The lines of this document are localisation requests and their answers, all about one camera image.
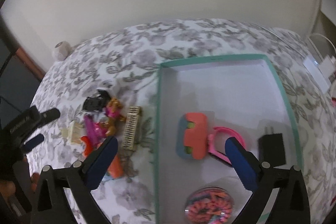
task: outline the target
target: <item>clear plastic container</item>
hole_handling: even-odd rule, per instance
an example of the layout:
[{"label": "clear plastic container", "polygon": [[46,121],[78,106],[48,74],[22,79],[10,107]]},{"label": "clear plastic container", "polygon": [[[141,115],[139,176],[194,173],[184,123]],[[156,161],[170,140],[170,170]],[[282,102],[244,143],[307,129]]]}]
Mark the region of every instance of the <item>clear plastic container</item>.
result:
[{"label": "clear plastic container", "polygon": [[234,207],[233,198],[220,187],[209,186],[192,193],[184,206],[190,224],[221,224],[228,221]]}]

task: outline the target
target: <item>pink plastic ring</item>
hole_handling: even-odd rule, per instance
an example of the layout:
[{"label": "pink plastic ring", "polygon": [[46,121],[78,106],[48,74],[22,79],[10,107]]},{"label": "pink plastic ring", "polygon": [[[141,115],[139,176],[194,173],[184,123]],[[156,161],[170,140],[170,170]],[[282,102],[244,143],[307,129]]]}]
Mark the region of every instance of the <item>pink plastic ring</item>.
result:
[{"label": "pink plastic ring", "polygon": [[215,157],[218,157],[221,160],[223,160],[223,161],[225,161],[225,162],[227,162],[228,164],[231,165],[231,162],[228,159],[228,157],[225,154],[217,151],[216,148],[215,148],[215,142],[214,141],[215,141],[216,134],[223,133],[223,134],[228,134],[230,137],[235,137],[237,139],[237,141],[243,146],[244,149],[246,149],[245,141],[244,141],[243,137],[233,129],[230,129],[230,128],[227,128],[227,127],[214,127],[213,129],[216,132],[208,135],[208,141],[209,141],[208,152],[210,154],[214,155]]}]

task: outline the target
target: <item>metal screw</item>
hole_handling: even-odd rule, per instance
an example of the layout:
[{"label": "metal screw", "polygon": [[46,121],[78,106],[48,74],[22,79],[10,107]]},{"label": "metal screw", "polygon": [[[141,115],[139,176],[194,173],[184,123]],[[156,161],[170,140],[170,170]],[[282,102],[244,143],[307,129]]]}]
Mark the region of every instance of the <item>metal screw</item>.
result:
[{"label": "metal screw", "polygon": [[82,162],[80,161],[80,160],[77,160],[77,161],[75,161],[74,163],[73,163],[73,167],[75,167],[75,168],[78,168],[78,167],[80,167],[82,165]]},{"label": "metal screw", "polygon": [[300,171],[300,170],[301,170],[301,168],[298,167],[297,165],[294,165],[294,166],[293,166],[293,169],[294,169],[295,171]]},{"label": "metal screw", "polygon": [[47,172],[49,169],[50,169],[50,165],[45,165],[43,166],[42,171]]},{"label": "metal screw", "polygon": [[271,165],[270,165],[268,162],[266,162],[266,161],[263,161],[263,162],[261,163],[261,166],[262,166],[263,168],[270,168],[270,167],[271,167]]}]

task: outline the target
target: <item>white cylindrical object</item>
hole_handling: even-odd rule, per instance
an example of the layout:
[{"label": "white cylindrical object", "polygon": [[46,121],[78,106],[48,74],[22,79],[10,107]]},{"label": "white cylindrical object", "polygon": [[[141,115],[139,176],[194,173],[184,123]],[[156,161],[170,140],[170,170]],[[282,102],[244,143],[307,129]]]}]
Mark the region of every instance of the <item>white cylindrical object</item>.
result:
[{"label": "white cylindrical object", "polygon": [[58,43],[52,51],[52,56],[56,61],[65,60],[71,53],[71,46],[68,42],[62,41]]}]

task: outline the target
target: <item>floral bedsheet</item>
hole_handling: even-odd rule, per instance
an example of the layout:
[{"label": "floral bedsheet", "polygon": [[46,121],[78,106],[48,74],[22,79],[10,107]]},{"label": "floral bedsheet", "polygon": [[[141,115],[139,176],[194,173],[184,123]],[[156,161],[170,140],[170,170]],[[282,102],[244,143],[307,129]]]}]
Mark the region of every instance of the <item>floral bedsheet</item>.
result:
[{"label": "floral bedsheet", "polygon": [[[322,223],[336,195],[335,112],[302,61],[308,48],[294,32],[222,19],[176,20],[128,27],[74,47],[47,72],[32,105],[57,107],[61,117],[36,131],[45,141],[28,154],[31,172],[83,160],[81,146],[70,146],[61,129],[82,121],[82,103],[97,87],[111,89],[125,104],[143,107],[141,142],[136,152],[120,150],[126,176],[102,182],[92,195],[113,224],[155,223],[152,178],[153,118],[158,64],[195,56],[263,53],[273,63],[298,124],[304,179],[312,223]],[[66,192],[78,223],[85,223]]]}]

